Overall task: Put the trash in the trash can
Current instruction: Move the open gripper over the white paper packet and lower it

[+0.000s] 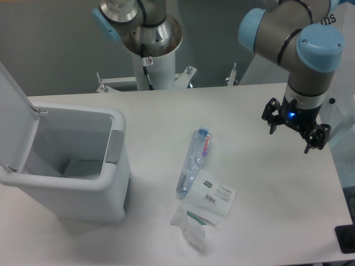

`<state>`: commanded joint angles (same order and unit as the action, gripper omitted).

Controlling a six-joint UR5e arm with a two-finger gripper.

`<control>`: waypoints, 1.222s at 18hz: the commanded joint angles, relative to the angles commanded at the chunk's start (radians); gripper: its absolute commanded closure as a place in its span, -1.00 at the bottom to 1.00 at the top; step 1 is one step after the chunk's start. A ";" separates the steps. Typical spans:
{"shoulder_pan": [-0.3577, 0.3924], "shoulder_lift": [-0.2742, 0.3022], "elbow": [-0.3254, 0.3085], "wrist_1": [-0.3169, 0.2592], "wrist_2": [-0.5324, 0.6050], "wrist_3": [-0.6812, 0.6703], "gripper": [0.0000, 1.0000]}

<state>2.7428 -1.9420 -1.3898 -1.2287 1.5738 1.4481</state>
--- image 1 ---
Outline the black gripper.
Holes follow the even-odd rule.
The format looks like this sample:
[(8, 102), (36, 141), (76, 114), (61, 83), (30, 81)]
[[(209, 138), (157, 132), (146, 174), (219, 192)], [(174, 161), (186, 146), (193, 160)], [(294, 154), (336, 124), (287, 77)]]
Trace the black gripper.
[(306, 139), (304, 153), (307, 154), (310, 149), (322, 150), (330, 136), (331, 126), (316, 122), (320, 108), (321, 105), (313, 109), (299, 109), (294, 107), (285, 96), (282, 105), (276, 98), (272, 98), (266, 104), (261, 118), (270, 127), (270, 135), (276, 131), (278, 125), (286, 125), (299, 132), (302, 138)]

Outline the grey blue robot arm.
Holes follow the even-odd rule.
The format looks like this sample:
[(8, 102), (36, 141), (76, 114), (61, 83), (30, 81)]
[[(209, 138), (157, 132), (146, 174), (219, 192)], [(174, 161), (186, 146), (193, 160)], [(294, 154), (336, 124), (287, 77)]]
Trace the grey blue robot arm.
[[(262, 114), (274, 132), (278, 125), (297, 131), (307, 149), (322, 149), (331, 127), (316, 123), (344, 49), (343, 34), (322, 25), (337, 1), (279, 1), (267, 12), (255, 8), (241, 21), (238, 40), (289, 72), (282, 101), (271, 99)], [(92, 11), (101, 32), (131, 53), (139, 90), (175, 88), (175, 51), (182, 41), (179, 22), (165, 1), (101, 1)]]

